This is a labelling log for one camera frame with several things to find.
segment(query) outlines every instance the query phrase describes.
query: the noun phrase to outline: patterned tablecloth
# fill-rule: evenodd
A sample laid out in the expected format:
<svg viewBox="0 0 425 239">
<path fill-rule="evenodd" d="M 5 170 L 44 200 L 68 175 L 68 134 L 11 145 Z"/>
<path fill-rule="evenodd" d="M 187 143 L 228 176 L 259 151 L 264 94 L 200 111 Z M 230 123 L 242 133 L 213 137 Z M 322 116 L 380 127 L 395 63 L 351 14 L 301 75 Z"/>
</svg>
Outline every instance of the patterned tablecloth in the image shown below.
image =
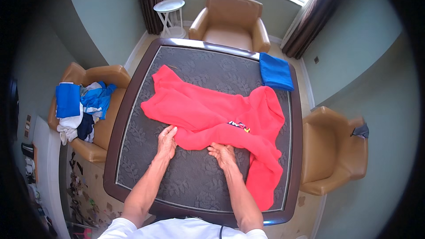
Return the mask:
<svg viewBox="0 0 425 239">
<path fill-rule="evenodd" d="M 152 74 L 167 65 L 185 82 L 228 94 L 248 96 L 261 86 L 257 61 L 231 55 L 162 46 L 158 50 L 134 102 L 119 155 L 116 183 L 131 189 L 147 170 L 157 152 L 158 135 L 166 124 L 148 119 L 140 108 L 155 93 Z M 288 164 L 291 157 L 291 109 L 288 92 L 275 90 L 285 124 L 276 139 L 282 152 L 279 163 L 284 169 L 274 191 L 274 204 L 268 211 L 282 210 L 288 190 Z M 244 180 L 249 169 L 249 152 L 235 149 L 236 161 Z M 216 159 L 201 151 L 177 147 L 175 157 L 162 179 L 157 200 L 180 207 L 207 212 L 231 212 L 229 191 L 223 171 Z"/>
</svg>

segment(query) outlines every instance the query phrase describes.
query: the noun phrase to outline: folded blue towel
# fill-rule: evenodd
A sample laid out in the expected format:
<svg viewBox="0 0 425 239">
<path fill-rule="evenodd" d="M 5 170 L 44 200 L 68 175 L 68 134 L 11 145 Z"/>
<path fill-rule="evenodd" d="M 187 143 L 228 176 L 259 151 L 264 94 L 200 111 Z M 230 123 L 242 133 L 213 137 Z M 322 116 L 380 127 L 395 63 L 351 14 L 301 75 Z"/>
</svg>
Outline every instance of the folded blue towel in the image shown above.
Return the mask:
<svg viewBox="0 0 425 239">
<path fill-rule="evenodd" d="M 78 116 L 79 112 L 79 86 L 71 83 L 60 83 L 56 86 L 56 117 L 68 118 Z"/>
<path fill-rule="evenodd" d="M 260 71 L 263 86 L 275 89 L 283 89 L 289 92 L 294 90 L 290 66 L 283 59 L 260 53 Z"/>
</svg>

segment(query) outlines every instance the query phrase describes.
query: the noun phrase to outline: tiled floor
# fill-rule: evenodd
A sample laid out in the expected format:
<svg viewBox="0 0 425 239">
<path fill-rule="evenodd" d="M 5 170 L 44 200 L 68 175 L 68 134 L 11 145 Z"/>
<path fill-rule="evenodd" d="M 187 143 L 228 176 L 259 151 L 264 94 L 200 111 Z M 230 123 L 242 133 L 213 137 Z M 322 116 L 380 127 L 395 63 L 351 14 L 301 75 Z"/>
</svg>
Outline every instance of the tiled floor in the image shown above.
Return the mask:
<svg viewBox="0 0 425 239">
<path fill-rule="evenodd" d="M 135 59 L 130 64 L 128 73 L 133 76 L 135 69 L 137 68 L 141 58 L 145 54 L 147 48 L 151 42 L 158 38 L 157 35 L 148 35 L 144 41 L 139 52 L 135 56 Z M 301 71 L 301 66 L 298 60 L 288 58 L 282 54 L 279 45 L 272 43 L 272 47 L 269 54 L 276 56 L 288 61 L 295 67 L 297 73 L 298 86 L 300 89 L 301 99 L 301 111 L 303 117 L 310 113 L 309 102 L 307 98 L 307 92 L 305 89 L 304 77 Z M 81 214 L 85 218 L 93 220 L 93 224 L 98 225 L 99 229 L 93 231 L 93 237 L 97 238 L 107 227 L 110 221 L 119 216 L 123 209 L 123 203 L 110 197 L 103 189 L 103 171 L 104 164 L 94 165 L 90 162 L 85 161 L 78 154 L 75 155 L 74 159 L 78 161 L 84 169 L 84 176 L 80 175 L 80 171 L 75 166 L 75 175 L 79 177 L 79 181 L 84 179 L 85 184 L 80 185 L 81 191 L 76 193 L 75 200 L 81 203 Z M 312 196 L 310 194 L 299 192 L 297 205 L 295 207 L 295 213 L 293 218 L 284 224 L 266 226 L 264 231 L 266 232 L 269 239 L 295 239 L 301 235 L 310 237 L 314 223 L 317 217 L 317 211 L 319 209 L 321 197 Z"/>
</svg>

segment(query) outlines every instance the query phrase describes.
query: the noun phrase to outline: red hoodie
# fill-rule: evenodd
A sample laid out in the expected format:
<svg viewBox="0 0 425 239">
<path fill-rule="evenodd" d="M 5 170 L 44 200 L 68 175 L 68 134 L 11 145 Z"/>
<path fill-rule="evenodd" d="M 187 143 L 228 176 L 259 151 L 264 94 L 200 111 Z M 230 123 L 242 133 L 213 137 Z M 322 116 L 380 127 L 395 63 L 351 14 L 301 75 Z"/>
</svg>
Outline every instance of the red hoodie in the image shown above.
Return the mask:
<svg viewBox="0 0 425 239">
<path fill-rule="evenodd" d="M 174 139 L 186 150 L 211 142 L 249 150 L 247 189 L 268 210 L 283 172 L 275 141 L 285 118 L 273 89 L 258 87 L 248 97 L 220 93 L 183 82 L 165 65 L 152 77 L 155 95 L 140 105 L 145 115 L 176 125 Z"/>
</svg>

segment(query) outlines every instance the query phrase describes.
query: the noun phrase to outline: green wall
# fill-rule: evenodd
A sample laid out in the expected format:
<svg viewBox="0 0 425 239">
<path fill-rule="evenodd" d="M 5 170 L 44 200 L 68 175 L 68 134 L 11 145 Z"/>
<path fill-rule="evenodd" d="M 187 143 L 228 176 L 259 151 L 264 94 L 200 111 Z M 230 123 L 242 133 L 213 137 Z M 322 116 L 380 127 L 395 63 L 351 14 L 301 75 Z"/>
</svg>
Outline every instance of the green wall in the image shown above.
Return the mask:
<svg viewBox="0 0 425 239">
<path fill-rule="evenodd" d="M 194 21 L 206 0 L 184 0 L 183 20 Z M 263 3 L 262 20 L 269 35 L 283 38 L 301 6 L 289 0 L 256 0 Z"/>
<path fill-rule="evenodd" d="M 24 176 L 25 157 L 20 144 L 31 143 L 37 115 L 47 120 L 55 87 L 73 61 L 75 58 L 63 45 L 45 16 L 33 17 L 21 38 L 12 72 L 12 76 L 17 79 L 19 92 L 19 124 L 13 150 L 16 164 Z M 28 140 L 23 137 L 27 114 L 32 116 Z"/>
<path fill-rule="evenodd" d="M 84 28 L 71 0 L 43 0 L 41 12 L 82 67 L 108 65 Z"/>
<path fill-rule="evenodd" d="M 109 65 L 124 65 L 146 27 L 138 0 L 72 0 Z"/>
<path fill-rule="evenodd" d="M 359 78 L 325 104 L 370 130 L 365 178 L 327 195 L 316 239 L 376 238 L 395 210 L 411 172 L 419 132 L 420 95 L 404 34 Z"/>
<path fill-rule="evenodd" d="M 367 70 L 401 30 L 388 0 L 342 0 L 303 55 L 316 106 Z"/>
</svg>

